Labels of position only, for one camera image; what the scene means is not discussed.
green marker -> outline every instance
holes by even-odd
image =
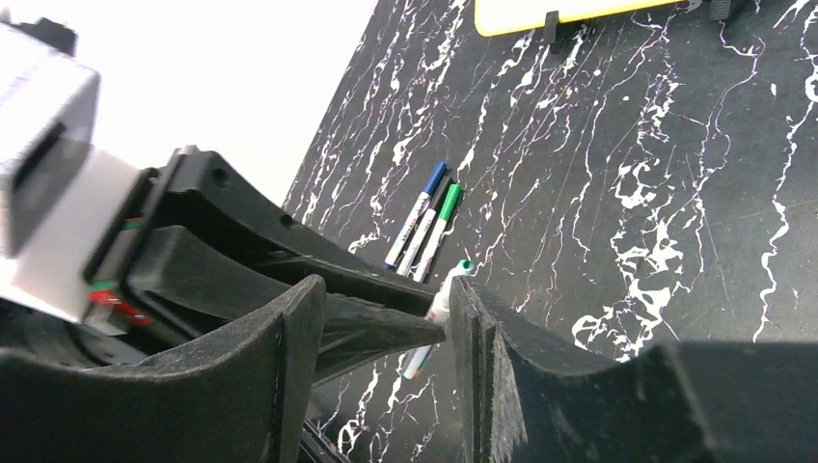
[[[460,198],[460,185],[455,183],[449,187],[446,200],[443,201],[443,207],[441,207],[440,214],[437,216],[437,222],[435,222],[434,229],[432,229],[432,234],[426,242],[426,247],[423,248],[421,261],[418,262],[418,269],[415,270],[415,274],[413,275],[413,280],[416,282],[422,283],[423,280],[425,280],[426,273],[429,271],[429,267],[432,266],[434,256],[437,254],[437,250],[443,242],[443,233],[449,225],[449,218],[451,218],[451,214],[454,212],[458,198]]]

blue marker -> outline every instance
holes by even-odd
[[[395,242],[392,244],[392,249],[389,250],[389,254],[387,254],[384,259],[386,268],[395,270],[395,265],[400,258],[400,252],[403,251],[403,246],[406,246],[406,242],[409,241],[409,235],[412,234],[412,230],[415,228],[415,225],[417,225],[421,214],[429,206],[429,198],[434,194],[438,183],[440,183],[440,179],[443,178],[443,174],[446,173],[448,168],[443,161],[438,162],[435,166],[431,177],[429,177],[429,181],[418,196],[418,200],[415,201],[415,205],[412,206],[412,210],[409,211],[409,217],[406,217],[406,222],[403,223],[403,227],[401,227],[397,233]]]

blue marker cap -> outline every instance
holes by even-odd
[[[446,173],[446,170],[449,166],[446,165],[445,162],[439,161],[435,166],[435,170],[432,171],[431,177],[429,177],[429,181],[426,183],[426,186],[423,188],[423,192],[429,196],[434,194],[434,190],[437,189],[438,183],[440,183],[440,179],[443,178],[443,174]]]

green component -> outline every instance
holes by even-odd
[[[91,290],[92,291],[104,291],[105,289],[110,289],[114,282],[110,280],[97,280],[91,283]]]
[[[134,229],[138,229],[138,228],[139,228],[139,225],[140,225],[141,223],[142,223],[142,221],[141,221],[141,220],[127,220],[127,221],[125,221],[125,225],[124,225],[124,227],[123,227],[123,230],[134,230]]]
[[[455,183],[449,187],[449,192],[446,194],[446,200],[443,201],[443,208],[440,209],[438,218],[449,221],[451,213],[454,212],[454,205],[457,204],[457,198],[460,197],[460,185]]]

red component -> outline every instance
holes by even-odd
[[[125,302],[120,301],[120,299],[108,289],[91,291],[88,294],[88,297],[95,304],[99,304],[100,306],[108,306],[112,310],[125,315],[128,318],[128,320],[130,320],[131,325],[147,326],[153,323],[153,320],[142,315],[132,306],[125,304]]]

